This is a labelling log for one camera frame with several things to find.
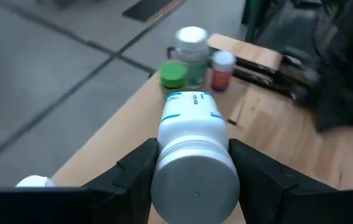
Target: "green bottle cap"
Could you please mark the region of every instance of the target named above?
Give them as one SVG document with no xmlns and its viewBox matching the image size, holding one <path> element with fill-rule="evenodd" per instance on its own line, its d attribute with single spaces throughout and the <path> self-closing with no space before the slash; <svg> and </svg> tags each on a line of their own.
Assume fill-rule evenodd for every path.
<svg viewBox="0 0 353 224">
<path fill-rule="evenodd" d="M 181 62 L 166 62 L 160 68 L 162 85 L 166 88 L 183 87 L 187 68 Z"/>
</svg>

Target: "white bottle cap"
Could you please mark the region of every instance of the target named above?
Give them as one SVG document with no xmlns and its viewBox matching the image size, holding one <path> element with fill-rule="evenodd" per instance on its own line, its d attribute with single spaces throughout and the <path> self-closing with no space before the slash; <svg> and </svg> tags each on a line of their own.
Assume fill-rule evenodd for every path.
<svg viewBox="0 0 353 224">
<path fill-rule="evenodd" d="M 231 71 L 236 64 L 236 57 L 223 50 L 217 51 L 213 54 L 213 69 L 220 72 Z"/>
<path fill-rule="evenodd" d="M 176 32 L 176 47 L 181 50 L 205 50 L 207 46 L 207 31 L 199 27 L 184 27 Z"/>
<path fill-rule="evenodd" d="M 21 180 L 16 187 L 54 187 L 55 184 L 48 177 L 32 175 Z"/>
<path fill-rule="evenodd" d="M 205 136 L 178 138 L 160 153 L 151 197 L 168 223 L 222 223 L 239 199 L 240 182 L 227 149 Z"/>
</svg>

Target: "gray floor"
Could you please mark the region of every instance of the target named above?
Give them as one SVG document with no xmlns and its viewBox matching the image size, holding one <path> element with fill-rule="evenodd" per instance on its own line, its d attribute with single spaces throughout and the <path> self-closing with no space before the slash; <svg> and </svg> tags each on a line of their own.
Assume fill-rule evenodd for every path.
<svg viewBox="0 0 353 224">
<path fill-rule="evenodd" d="M 244 0 L 187 0 L 119 57 L 112 52 L 148 27 L 121 16 L 136 0 L 79 0 L 64 10 L 50 1 L 11 1 L 56 29 L 1 1 L 9 2 L 0 0 L 0 185 L 31 174 L 51 176 L 122 106 L 149 74 L 123 57 L 156 69 L 183 26 L 244 33 Z"/>
</svg>

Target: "table surface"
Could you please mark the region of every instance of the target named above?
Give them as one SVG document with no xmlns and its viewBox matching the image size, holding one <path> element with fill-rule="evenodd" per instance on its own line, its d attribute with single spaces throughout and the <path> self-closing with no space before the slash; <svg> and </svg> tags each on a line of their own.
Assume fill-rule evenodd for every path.
<svg viewBox="0 0 353 224">
<path fill-rule="evenodd" d="M 221 35 L 213 35 L 208 44 L 272 69 L 281 62 L 277 52 Z M 156 73 L 57 171 L 55 183 L 83 185 L 156 137 L 164 106 L 158 82 Z M 228 124 L 231 138 L 332 187 L 353 189 L 353 128 L 319 135 L 308 111 L 236 78 L 225 93 L 212 92 L 208 85 L 204 91 L 212 93 L 225 118 L 237 121 L 236 126 Z M 153 207 L 149 223 L 165 223 Z M 239 205 L 225 223 L 244 223 Z"/>
</svg>

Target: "white plastic bottle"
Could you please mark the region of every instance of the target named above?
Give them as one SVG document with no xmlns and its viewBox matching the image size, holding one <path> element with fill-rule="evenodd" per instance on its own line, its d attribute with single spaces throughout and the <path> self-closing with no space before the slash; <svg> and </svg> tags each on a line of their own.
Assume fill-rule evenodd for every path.
<svg viewBox="0 0 353 224">
<path fill-rule="evenodd" d="M 169 95 L 158 147 L 151 189 L 158 214 L 176 224 L 223 222 L 236 206 L 240 184 L 226 123 L 211 94 Z"/>
<path fill-rule="evenodd" d="M 176 32 L 176 59 L 188 69 L 186 87 L 194 90 L 204 86 L 209 61 L 208 33 L 199 27 L 184 27 Z"/>
</svg>

